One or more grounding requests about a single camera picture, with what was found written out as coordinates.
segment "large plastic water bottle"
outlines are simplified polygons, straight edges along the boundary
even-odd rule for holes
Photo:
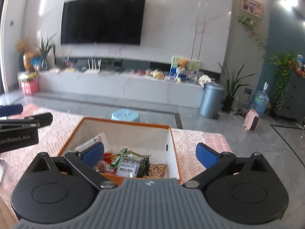
[[[266,90],[268,89],[268,85],[269,83],[265,83],[263,91],[258,91],[255,94],[250,107],[250,109],[254,109],[258,113],[258,116],[260,118],[263,116],[263,113],[267,109],[270,102],[269,97],[266,93]]]

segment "gray tile floor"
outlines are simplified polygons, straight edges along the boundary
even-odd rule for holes
[[[263,153],[289,193],[289,207],[283,222],[288,228],[305,228],[305,167],[302,163],[305,163],[305,138],[301,139],[302,130],[295,129],[292,121],[274,121],[264,116],[255,131],[246,131],[244,119],[232,114],[219,112],[218,120],[210,120],[202,117],[198,109],[109,97],[41,92],[24,97],[20,91],[15,91],[0,96],[0,102],[4,105],[34,103],[40,107],[100,118],[110,118],[118,108],[129,107],[139,112],[142,122],[221,133],[238,157],[249,157],[253,152]]]

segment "circular black cover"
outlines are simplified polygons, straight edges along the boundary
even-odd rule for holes
[[[264,224],[287,208],[288,196],[280,180],[265,172],[225,176],[205,191],[208,204],[221,216],[242,224]]]
[[[40,171],[24,174],[11,195],[11,204],[19,218],[58,223],[86,211],[95,195],[89,182],[79,176]]]

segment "dark dresser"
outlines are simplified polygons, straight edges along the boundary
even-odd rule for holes
[[[305,78],[293,72],[289,81],[287,100],[282,109],[276,109],[275,114],[292,118],[299,123],[305,117]]]

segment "television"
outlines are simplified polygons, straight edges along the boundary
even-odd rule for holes
[[[140,45],[145,0],[74,0],[63,5],[61,44]]]

